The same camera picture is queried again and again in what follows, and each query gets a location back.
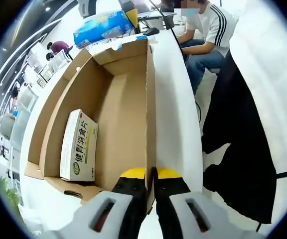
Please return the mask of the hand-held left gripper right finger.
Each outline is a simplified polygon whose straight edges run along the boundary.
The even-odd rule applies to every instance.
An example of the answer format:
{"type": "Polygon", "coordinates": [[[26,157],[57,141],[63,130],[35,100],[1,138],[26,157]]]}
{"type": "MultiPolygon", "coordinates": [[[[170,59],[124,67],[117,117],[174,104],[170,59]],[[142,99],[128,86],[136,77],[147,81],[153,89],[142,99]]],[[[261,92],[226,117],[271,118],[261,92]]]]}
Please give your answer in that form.
{"type": "Polygon", "coordinates": [[[258,233],[231,223],[227,212],[192,192],[176,171],[153,169],[156,213],[165,239],[256,239],[258,233]]]}

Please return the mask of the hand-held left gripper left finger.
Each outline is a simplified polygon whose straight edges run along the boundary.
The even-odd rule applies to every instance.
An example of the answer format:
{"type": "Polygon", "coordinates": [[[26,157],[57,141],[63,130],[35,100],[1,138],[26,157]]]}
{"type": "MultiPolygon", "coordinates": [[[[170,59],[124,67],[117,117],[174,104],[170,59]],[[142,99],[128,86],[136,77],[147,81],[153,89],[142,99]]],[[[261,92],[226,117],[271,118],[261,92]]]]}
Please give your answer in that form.
{"type": "Polygon", "coordinates": [[[136,239],[147,212],[145,169],[124,172],[112,191],[102,191],[80,207],[57,239],[136,239]]]}

